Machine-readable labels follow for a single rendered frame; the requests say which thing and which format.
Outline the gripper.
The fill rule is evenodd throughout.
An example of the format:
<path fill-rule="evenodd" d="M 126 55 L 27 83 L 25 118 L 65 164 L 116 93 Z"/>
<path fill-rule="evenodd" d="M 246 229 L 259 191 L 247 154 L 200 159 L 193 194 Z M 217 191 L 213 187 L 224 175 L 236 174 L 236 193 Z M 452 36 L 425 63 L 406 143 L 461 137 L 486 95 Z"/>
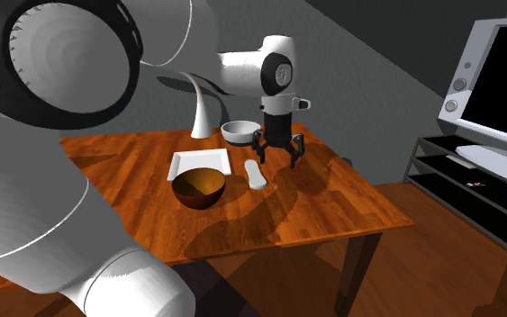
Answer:
<path fill-rule="evenodd" d="M 259 163 L 266 160 L 267 147 L 285 149 L 291 156 L 290 168 L 294 168 L 296 161 L 304 154 L 304 140 L 301 133 L 292 135 L 292 114 L 264 113 L 264 131 L 257 129 L 253 132 L 251 147 L 259 158 Z"/>

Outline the white remote control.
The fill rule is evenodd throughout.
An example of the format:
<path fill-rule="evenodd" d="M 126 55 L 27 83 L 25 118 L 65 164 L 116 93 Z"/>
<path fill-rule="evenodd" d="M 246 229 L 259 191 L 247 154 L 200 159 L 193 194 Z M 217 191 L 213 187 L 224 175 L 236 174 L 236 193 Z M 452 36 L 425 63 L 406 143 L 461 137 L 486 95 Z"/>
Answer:
<path fill-rule="evenodd" d="M 267 186 L 267 181 L 263 177 L 257 161 L 248 159 L 244 163 L 244 168 L 248 175 L 249 188 L 254 190 L 260 190 Z"/>

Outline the white bowl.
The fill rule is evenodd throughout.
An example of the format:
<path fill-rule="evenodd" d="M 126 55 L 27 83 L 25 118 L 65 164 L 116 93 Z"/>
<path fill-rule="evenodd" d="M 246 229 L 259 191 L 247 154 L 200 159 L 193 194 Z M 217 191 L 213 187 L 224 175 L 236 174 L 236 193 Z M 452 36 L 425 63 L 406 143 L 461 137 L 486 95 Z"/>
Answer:
<path fill-rule="evenodd" d="M 226 122 L 221 127 L 222 137 L 232 146 L 248 146 L 252 143 L 253 133 L 261 125 L 251 121 Z"/>

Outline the wooden table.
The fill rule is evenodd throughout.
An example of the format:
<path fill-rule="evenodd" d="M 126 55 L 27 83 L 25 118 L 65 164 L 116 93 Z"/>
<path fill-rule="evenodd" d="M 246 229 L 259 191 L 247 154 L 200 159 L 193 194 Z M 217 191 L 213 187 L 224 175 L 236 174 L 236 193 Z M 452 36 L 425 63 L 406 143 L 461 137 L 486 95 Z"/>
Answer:
<path fill-rule="evenodd" d="M 168 265 L 240 253 L 345 239 L 337 317 L 348 317 L 384 231 L 411 220 L 302 124 L 305 152 L 292 163 L 269 148 L 261 190 L 249 187 L 248 147 L 227 147 L 219 129 L 195 140 L 189 131 L 150 131 L 70 137 L 62 145 L 121 215 L 124 227 Z M 178 151 L 227 149 L 231 174 L 222 198 L 196 211 L 175 198 L 167 179 Z"/>

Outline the white square plate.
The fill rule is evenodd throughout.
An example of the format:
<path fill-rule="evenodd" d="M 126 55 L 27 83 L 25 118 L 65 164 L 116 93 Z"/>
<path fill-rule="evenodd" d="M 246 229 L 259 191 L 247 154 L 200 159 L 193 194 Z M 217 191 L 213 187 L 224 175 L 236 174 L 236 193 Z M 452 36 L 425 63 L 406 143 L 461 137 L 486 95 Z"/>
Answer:
<path fill-rule="evenodd" d="M 231 163 L 226 149 L 203 149 L 179 151 L 173 154 L 167 181 L 174 180 L 178 175 L 194 168 L 213 168 L 225 176 L 231 175 Z"/>

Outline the white desk lamp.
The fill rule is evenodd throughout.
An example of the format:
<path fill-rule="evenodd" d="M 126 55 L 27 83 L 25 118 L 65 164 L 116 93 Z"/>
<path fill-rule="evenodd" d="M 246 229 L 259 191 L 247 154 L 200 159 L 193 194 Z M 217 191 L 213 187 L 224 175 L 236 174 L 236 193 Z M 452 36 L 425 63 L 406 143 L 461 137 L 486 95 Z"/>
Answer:
<path fill-rule="evenodd" d="M 212 127 L 204 102 L 203 89 L 194 74 L 179 72 L 181 79 L 175 86 L 176 90 L 195 95 L 195 117 L 191 137 L 193 139 L 207 139 L 212 136 Z"/>

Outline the brown wooden bowl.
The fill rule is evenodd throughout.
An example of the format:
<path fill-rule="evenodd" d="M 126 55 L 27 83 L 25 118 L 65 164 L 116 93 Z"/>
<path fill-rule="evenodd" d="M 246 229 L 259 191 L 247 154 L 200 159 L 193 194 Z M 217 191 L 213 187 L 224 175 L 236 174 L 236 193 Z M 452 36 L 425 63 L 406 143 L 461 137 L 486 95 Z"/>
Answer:
<path fill-rule="evenodd" d="M 176 199 L 184 206 L 204 210 L 216 204 L 226 185 L 225 175 L 213 168 L 189 169 L 171 183 Z"/>

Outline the black television stand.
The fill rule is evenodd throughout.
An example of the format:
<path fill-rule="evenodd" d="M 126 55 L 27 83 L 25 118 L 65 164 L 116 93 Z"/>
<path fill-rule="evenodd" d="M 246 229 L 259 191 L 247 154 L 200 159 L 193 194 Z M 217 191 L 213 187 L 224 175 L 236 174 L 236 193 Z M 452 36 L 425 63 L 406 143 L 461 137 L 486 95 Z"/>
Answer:
<path fill-rule="evenodd" d="M 438 200 L 507 249 L 507 180 L 461 163 L 460 146 L 473 142 L 457 135 L 420 137 L 403 181 Z"/>

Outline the grey television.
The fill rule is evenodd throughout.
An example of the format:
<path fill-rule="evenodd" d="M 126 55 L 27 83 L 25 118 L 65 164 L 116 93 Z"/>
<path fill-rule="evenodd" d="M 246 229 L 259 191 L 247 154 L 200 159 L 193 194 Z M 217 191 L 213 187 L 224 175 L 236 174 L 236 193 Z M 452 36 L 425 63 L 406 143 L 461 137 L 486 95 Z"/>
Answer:
<path fill-rule="evenodd" d="M 507 142 L 507 18 L 474 23 L 439 118 Z M 507 179 L 507 150 L 468 145 L 456 153 Z"/>

